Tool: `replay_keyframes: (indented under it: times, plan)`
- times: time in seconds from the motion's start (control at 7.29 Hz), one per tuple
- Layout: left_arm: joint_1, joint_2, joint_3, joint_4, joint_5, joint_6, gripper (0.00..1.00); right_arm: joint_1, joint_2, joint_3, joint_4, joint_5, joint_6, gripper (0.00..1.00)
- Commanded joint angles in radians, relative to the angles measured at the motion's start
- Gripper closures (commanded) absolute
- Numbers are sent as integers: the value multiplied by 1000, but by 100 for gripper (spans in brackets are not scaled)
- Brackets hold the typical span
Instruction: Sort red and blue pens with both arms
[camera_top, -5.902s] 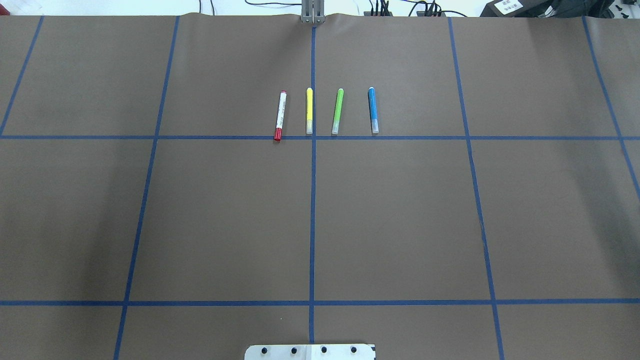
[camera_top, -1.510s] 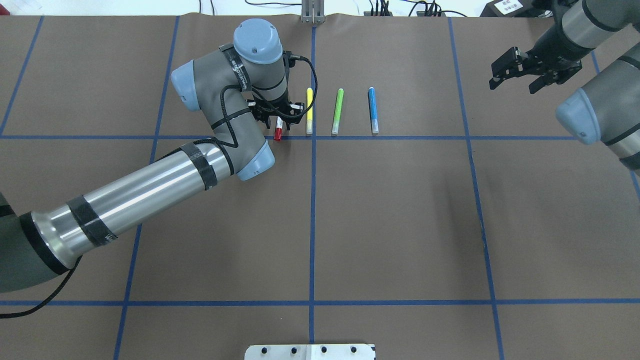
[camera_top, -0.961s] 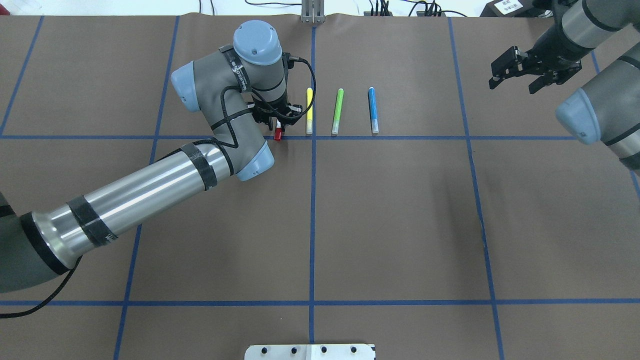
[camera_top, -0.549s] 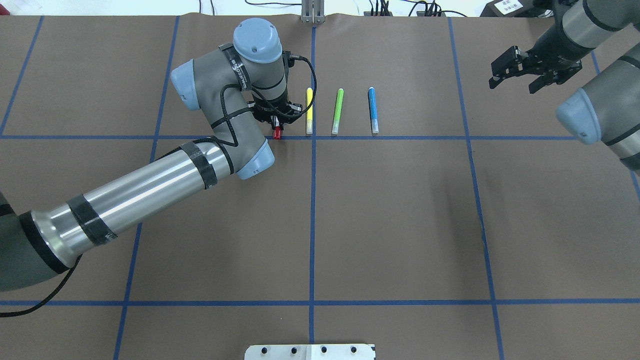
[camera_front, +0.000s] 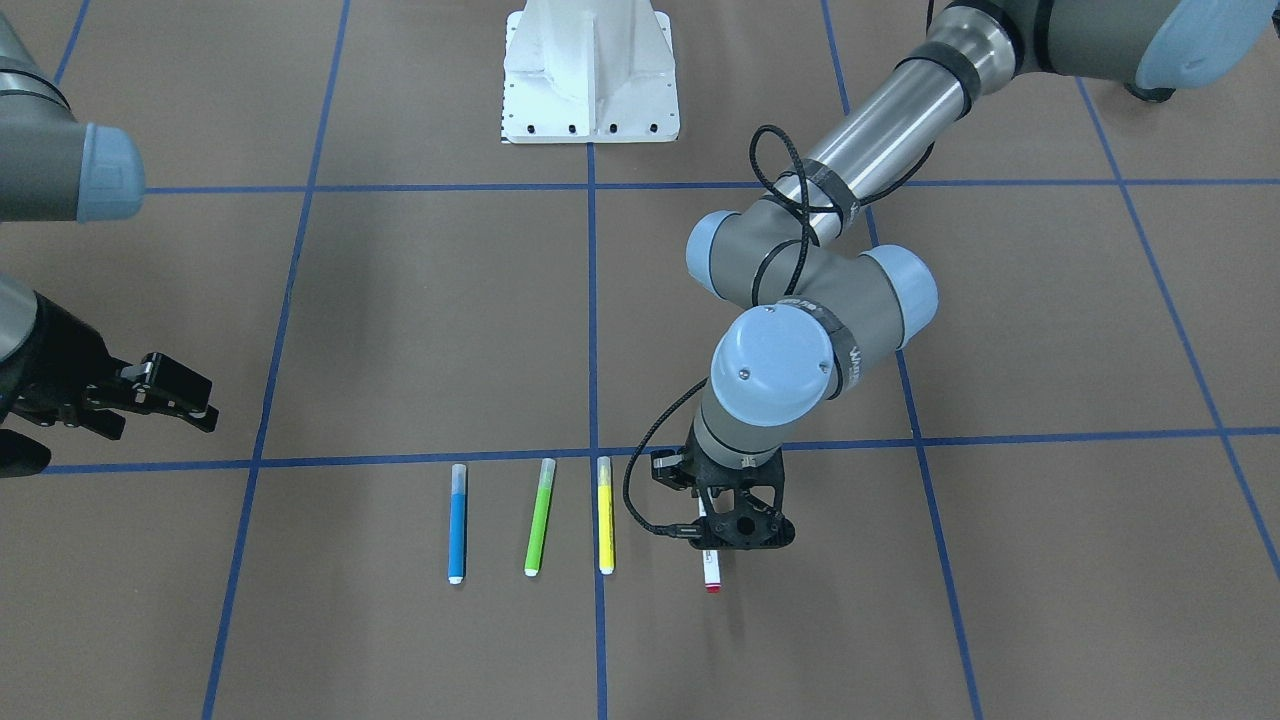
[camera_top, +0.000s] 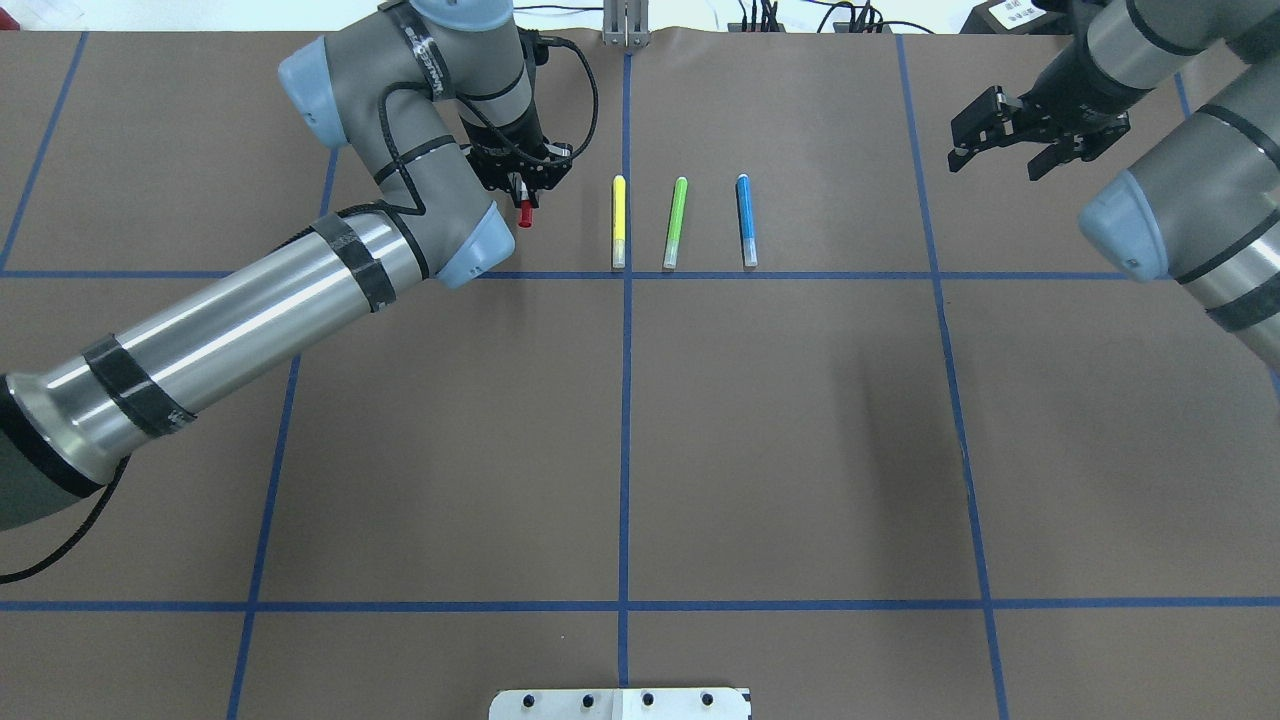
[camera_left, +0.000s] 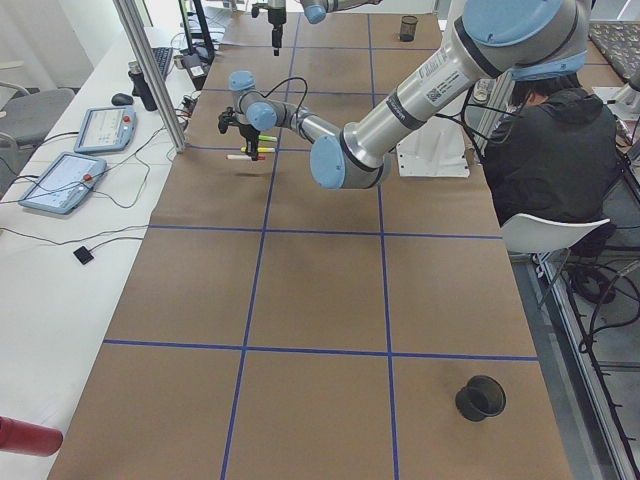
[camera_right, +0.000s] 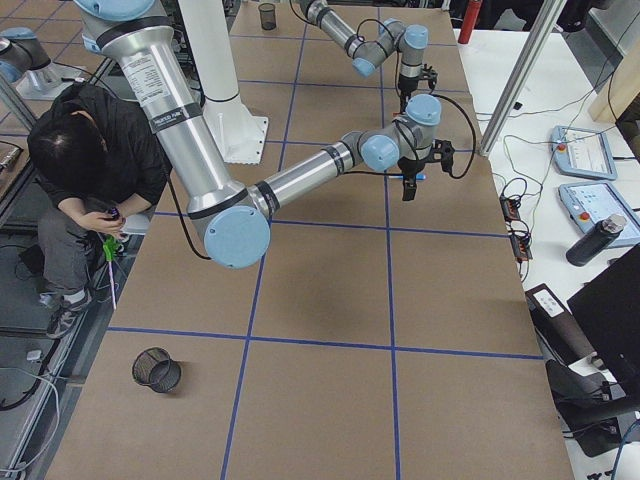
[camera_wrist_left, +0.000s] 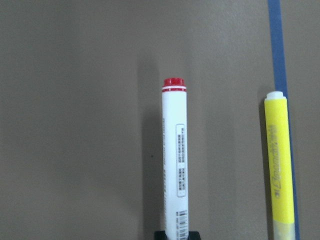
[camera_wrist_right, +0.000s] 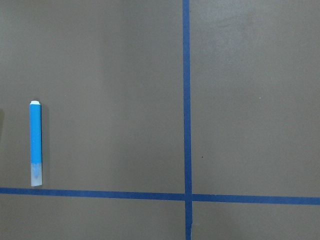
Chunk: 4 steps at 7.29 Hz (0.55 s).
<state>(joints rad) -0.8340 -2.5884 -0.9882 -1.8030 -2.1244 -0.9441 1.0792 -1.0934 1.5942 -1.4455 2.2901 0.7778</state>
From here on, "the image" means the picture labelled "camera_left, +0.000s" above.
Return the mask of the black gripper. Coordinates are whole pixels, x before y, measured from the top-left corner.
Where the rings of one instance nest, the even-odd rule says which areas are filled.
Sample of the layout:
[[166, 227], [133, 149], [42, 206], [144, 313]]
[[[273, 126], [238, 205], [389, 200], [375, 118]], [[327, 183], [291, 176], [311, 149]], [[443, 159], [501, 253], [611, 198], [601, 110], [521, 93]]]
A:
[[250, 124], [240, 124], [238, 126], [241, 136], [245, 139], [245, 153], [252, 161], [259, 158], [259, 135], [260, 132]]
[[271, 32], [271, 44], [273, 49], [273, 55], [279, 56], [280, 49], [282, 48], [282, 25], [274, 24]]

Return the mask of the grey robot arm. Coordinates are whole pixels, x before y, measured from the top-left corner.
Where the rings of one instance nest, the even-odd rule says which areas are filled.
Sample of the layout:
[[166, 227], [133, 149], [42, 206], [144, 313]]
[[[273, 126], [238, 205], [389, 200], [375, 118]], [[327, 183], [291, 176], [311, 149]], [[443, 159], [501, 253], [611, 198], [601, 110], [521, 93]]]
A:
[[[377, 0], [302, 0], [300, 2], [304, 16], [311, 24], [323, 21], [328, 13], [351, 10], [363, 5], [378, 5]], [[272, 26], [271, 45], [273, 55], [278, 56], [282, 48], [283, 26], [287, 22], [285, 0], [268, 0], [252, 5], [250, 14], [257, 18], [262, 11], [267, 13], [267, 21]]]
[[270, 100], [246, 70], [229, 77], [233, 103], [218, 117], [234, 126], [245, 153], [262, 132], [287, 128], [309, 141], [310, 169], [326, 189], [368, 189], [390, 170], [389, 152], [478, 80], [510, 72], [538, 80], [573, 74], [586, 59], [588, 1], [468, 1], [441, 47], [362, 120], [337, 127], [303, 106]]

